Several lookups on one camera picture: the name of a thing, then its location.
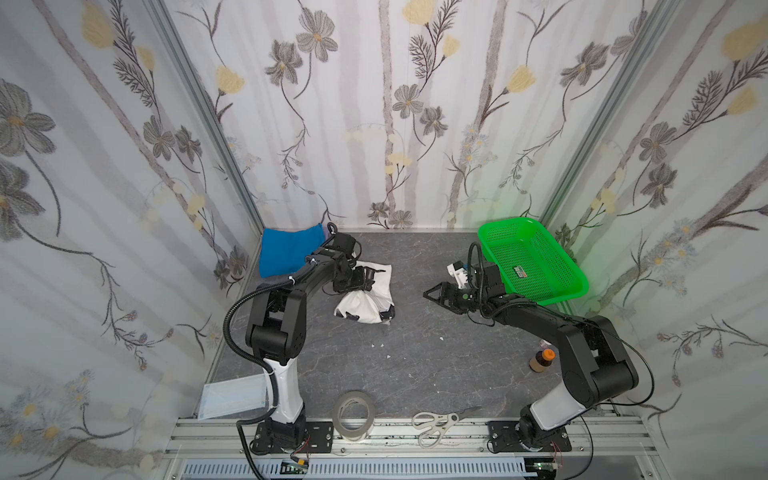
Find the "wire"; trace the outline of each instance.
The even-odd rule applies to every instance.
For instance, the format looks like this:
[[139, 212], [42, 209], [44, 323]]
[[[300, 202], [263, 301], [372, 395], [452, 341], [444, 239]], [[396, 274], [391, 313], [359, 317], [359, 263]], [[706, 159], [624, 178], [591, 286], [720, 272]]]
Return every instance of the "wire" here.
[[353, 260], [357, 261], [357, 260], [360, 260], [360, 257], [362, 257], [362, 243], [360, 243], [359, 241], [357, 241], [357, 239], [355, 239], [355, 244], [360, 245], [360, 253], [358, 253], [355, 257], [353, 257]]
[[650, 398], [652, 396], [654, 396], [654, 392], [656, 391], [656, 379], [654, 378], [654, 372], [653, 372], [653, 370], [650, 369], [650, 365], [648, 365], [648, 361], [645, 359], [645, 357], [640, 352], [637, 351], [637, 349], [635, 349], [629, 343], [625, 342], [623, 339], [619, 338], [618, 335], [614, 335], [613, 333], [607, 331], [606, 329], [604, 329], [602, 327], [594, 325], [593, 323], [582, 322], [581, 320], [576, 320], [575, 318], [570, 318], [570, 320], [572, 320], [572, 321], [574, 321], [576, 323], [583, 323], [584, 325], [589, 325], [589, 326], [591, 326], [593, 328], [602, 330], [603, 333], [607, 333], [608, 335], [610, 335], [610, 336], [614, 337], [615, 339], [617, 339], [618, 341], [622, 342], [625, 346], [628, 346], [633, 352], [635, 352], [637, 354], [637, 356], [640, 357], [640, 360], [643, 361], [643, 363], [645, 364], [645, 368], [648, 370], [648, 375], [650, 375], [650, 392], [641, 401], [633, 402], [633, 403], [600, 402], [597, 405], [607, 405], [607, 404], [613, 403], [613, 405], [618, 405], [618, 406], [634, 407], [634, 406], [638, 406], [638, 405], [641, 405], [641, 404], [647, 402], [648, 400], [650, 400]]
[[302, 273], [301, 275], [297, 275], [296, 279], [294, 280], [285, 280], [280, 283], [261, 286], [255, 289], [253, 292], [245, 294], [242, 298], [240, 298], [238, 301], [236, 301], [232, 305], [229, 311], [227, 311], [227, 314], [224, 316], [222, 332], [223, 332], [224, 341], [227, 343], [227, 346], [229, 346], [232, 349], [232, 351], [235, 352], [235, 354], [237, 354], [238, 356], [241, 356], [246, 360], [256, 363], [258, 366], [263, 368], [267, 376], [270, 378], [270, 383], [272, 385], [273, 395], [272, 395], [272, 405], [270, 405], [270, 409], [267, 410], [267, 412], [264, 415], [256, 417], [255, 419], [241, 419], [235, 422], [235, 427], [237, 427], [237, 434], [240, 437], [240, 444], [243, 446], [243, 453], [245, 454], [246, 460], [248, 461], [248, 466], [250, 466], [251, 471], [259, 480], [264, 480], [264, 477], [257, 470], [256, 463], [253, 462], [253, 457], [251, 457], [250, 455], [250, 448], [248, 446], [248, 441], [245, 438], [245, 433], [243, 432], [243, 425], [254, 425], [259, 422], [262, 422], [264, 419], [272, 415], [272, 413], [277, 409], [277, 405], [280, 400], [279, 393], [277, 391], [277, 378], [275, 375], [273, 375], [274, 370], [272, 370], [272, 367], [270, 366], [269, 363], [264, 362], [263, 359], [257, 356], [251, 355], [250, 353], [241, 349], [235, 343], [235, 341], [232, 339], [232, 332], [231, 332], [232, 318], [234, 317], [234, 314], [237, 312], [237, 310], [243, 306], [243, 304], [245, 304], [255, 296], [259, 296], [262, 293], [267, 293], [272, 290], [277, 290], [279, 288], [284, 288], [286, 286], [294, 285], [304, 280], [308, 275], [310, 275], [313, 272], [314, 269], [315, 269], [315, 266], [313, 264], [305, 273]]
[[490, 453], [492, 453], [493, 455], [497, 455], [497, 454], [498, 454], [498, 452], [494, 452], [493, 450], [491, 450], [491, 439], [488, 439], [488, 441], [485, 443], [485, 447], [486, 447], [486, 448], [488, 449], [488, 451], [489, 451]]
[[333, 282], [333, 279], [331, 279], [331, 280], [328, 280], [327, 282], [325, 282], [325, 283], [323, 284], [323, 286], [321, 286], [321, 287], [320, 287], [320, 289], [323, 291], [323, 293], [325, 293], [325, 294], [326, 294], [326, 295], [328, 295], [328, 296], [338, 296], [338, 295], [343, 295], [343, 293], [328, 293], [328, 292], [326, 292], [326, 285], [328, 285], [328, 284], [329, 284], [329, 283], [331, 283], [331, 282]]
[[478, 325], [494, 326], [496, 324], [496, 320], [495, 319], [491, 319], [492, 323], [483, 323], [483, 322], [478, 322], [477, 320], [473, 319], [472, 316], [469, 315], [469, 312], [467, 312], [467, 316], [472, 321], [472, 323], [477, 323]]
[[584, 427], [587, 428], [587, 433], [589, 434], [589, 460], [587, 460], [587, 464], [581, 469], [581, 472], [577, 473], [576, 475], [571, 475], [570, 477], [563, 478], [563, 480], [572, 480], [573, 478], [578, 477], [579, 475], [582, 475], [584, 472], [587, 471], [587, 468], [589, 468], [589, 465], [592, 465], [592, 459], [594, 457], [594, 440], [592, 440], [592, 432], [589, 431], [589, 425], [587, 425], [587, 421], [584, 420], [584, 417], [579, 415], [579, 418], [582, 422], [584, 422]]
[[635, 354], [637, 354], [637, 356], [640, 357], [640, 360], [643, 361], [643, 364], [645, 364], [645, 368], [648, 370], [648, 375], [650, 376], [650, 392], [648, 393], [648, 395], [644, 399], [642, 399], [639, 402], [633, 402], [633, 403], [600, 402], [600, 403], [595, 404], [595, 406], [598, 406], [598, 405], [608, 405], [608, 404], [612, 404], [612, 405], [616, 405], [616, 406], [627, 406], [627, 407], [638, 406], [638, 405], [642, 405], [643, 403], [647, 402], [648, 400], [650, 400], [650, 398], [652, 396], [654, 396], [654, 392], [656, 391], [656, 379], [654, 377], [653, 370], [650, 369], [650, 365], [648, 365], [648, 361], [645, 359], [643, 354], [638, 352], [637, 349], [634, 348], [632, 345], [630, 345], [629, 343], [625, 342], [624, 339], [622, 339], [618, 335], [614, 335], [612, 332], [609, 332], [608, 330], [604, 329], [601, 326], [595, 325], [594, 323], [589, 323], [589, 322], [585, 322], [585, 321], [582, 321], [582, 320], [579, 320], [579, 319], [575, 319], [572, 316], [565, 315], [563, 313], [560, 313], [560, 312], [557, 312], [555, 310], [549, 309], [546, 306], [539, 305], [538, 303], [532, 302], [529, 299], [516, 299], [516, 300], [520, 300], [520, 301], [516, 302], [515, 300], [512, 300], [509, 303], [505, 303], [504, 305], [502, 305], [499, 308], [497, 308], [496, 310], [494, 310], [491, 313], [491, 317], [497, 316], [502, 310], [504, 310], [505, 308], [512, 307], [512, 306], [518, 307], [518, 308], [527, 307], [527, 306], [542, 308], [544, 310], [547, 310], [549, 313], [552, 313], [553, 315], [559, 316], [560, 318], [562, 318], [562, 319], [564, 319], [566, 321], [581, 323], [583, 325], [590, 326], [591, 328], [601, 330], [603, 333], [606, 333], [606, 334], [614, 337], [616, 340], [618, 340], [619, 342], [622, 342], [625, 346], [629, 347], [629, 349], [632, 350], [633, 352], [635, 352]]
[[[310, 443], [310, 436], [311, 435], [307, 434], [306, 440], [304, 440], [304, 443], [298, 449], [294, 450], [293, 453], [290, 454], [290, 459], [291, 460], [293, 460], [296, 463], [299, 463], [299, 457], [297, 457], [296, 454], [301, 452], [302, 450], [304, 450], [304, 448], [307, 446], [307, 444]], [[308, 452], [306, 454], [306, 458], [307, 458], [307, 460], [310, 459], [310, 454]]]

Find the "green plastic basket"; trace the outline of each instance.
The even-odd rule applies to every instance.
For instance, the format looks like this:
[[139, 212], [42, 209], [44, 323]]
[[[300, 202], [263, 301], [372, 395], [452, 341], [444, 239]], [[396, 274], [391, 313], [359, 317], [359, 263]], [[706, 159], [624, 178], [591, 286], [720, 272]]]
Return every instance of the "green plastic basket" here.
[[589, 290], [581, 269], [536, 220], [518, 217], [486, 223], [478, 237], [485, 259], [498, 265], [507, 293], [549, 305]]

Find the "white arm segment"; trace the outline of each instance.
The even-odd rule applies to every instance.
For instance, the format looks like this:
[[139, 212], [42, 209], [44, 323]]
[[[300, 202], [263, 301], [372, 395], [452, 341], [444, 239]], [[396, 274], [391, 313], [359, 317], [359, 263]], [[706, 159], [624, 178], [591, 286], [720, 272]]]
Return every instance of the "white arm segment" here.
[[[293, 423], [299, 418], [301, 409], [304, 407], [304, 401], [299, 393], [299, 371], [296, 367], [296, 359], [288, 360], [288, 364], [285, 366], [280, 365], [280, 362], [275, 360], [265, 359], [264, 361], [274, 370], [273, 375], [277, 379], [277, 391], [280, 392], [277, 409], [270, 418], [275, 422]], [[270, 405], [272, 405], [272, 382], [267, 381], [266, 385], [270, 395]]]
[[568, 420], [575, 419], [586, 411], [586, 407], [571, 396], [562, 381], [547, 395], [531, 404], [531, 414], [542, 430], [563, 426]]

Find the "tape roll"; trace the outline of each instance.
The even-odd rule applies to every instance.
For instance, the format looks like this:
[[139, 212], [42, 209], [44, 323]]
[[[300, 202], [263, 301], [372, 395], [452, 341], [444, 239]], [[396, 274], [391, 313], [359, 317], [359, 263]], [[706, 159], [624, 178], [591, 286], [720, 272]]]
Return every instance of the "tape roll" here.
[[[368, 409], [368, 418], [358, 429], [350, 430], [341, 424], [341, 415], [344, 410], [350, 406], [360, 404], [365, 405]], [[333, 428], [348, 442], [360, 442], [363, 440], [371, 427], [373, 427], [373, 419], [376, 417], [376, 411], [373, 409], [373, 402], [371, 398], [363, 392], [347, 392], [340, 396], [336, 400], [336, 404], [333, 406], [333, 414], [331, 419], [333, 420]]]

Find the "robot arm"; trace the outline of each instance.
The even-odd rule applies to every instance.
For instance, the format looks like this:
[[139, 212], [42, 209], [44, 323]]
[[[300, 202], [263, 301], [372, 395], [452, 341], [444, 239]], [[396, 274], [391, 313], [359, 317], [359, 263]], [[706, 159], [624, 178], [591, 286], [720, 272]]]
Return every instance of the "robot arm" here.
[[458, 314], [480, 309], [496, 312], [497, 323], [533, 333], [559, 351], [562, 381], [521, 411], [518, 435], [525, 448], [535, 451], [549, 445], [566, 423], [637, 386], [637, 371], [609, 319], [557, 315], [523, 296], [507, 294], [493, 264], [473, 274], [475, 282], [469, 285], [476, 286], [459, 289], [443, 282], [424, 296]]
[[[287, 451], [298, 448], [306, 438], [304, 401], [299, 392], [296, 357], [306, 340], [306, 301], [329, 281], [333, 290], [371, 290], [375, 271], [357, 266], [354, 254], [357, 241], [339, 233], [329, 223], [330, 238], [306, 258], [306, 264], [290, 277], [293, 285], [269, 290], [253, 298], [245, 342], [253, 355], [263, 359], [276, 379], [279, 402], [265, 431], [273, 444]], [[275, 398], [272, 382], [268, 383], [270, 404]]]

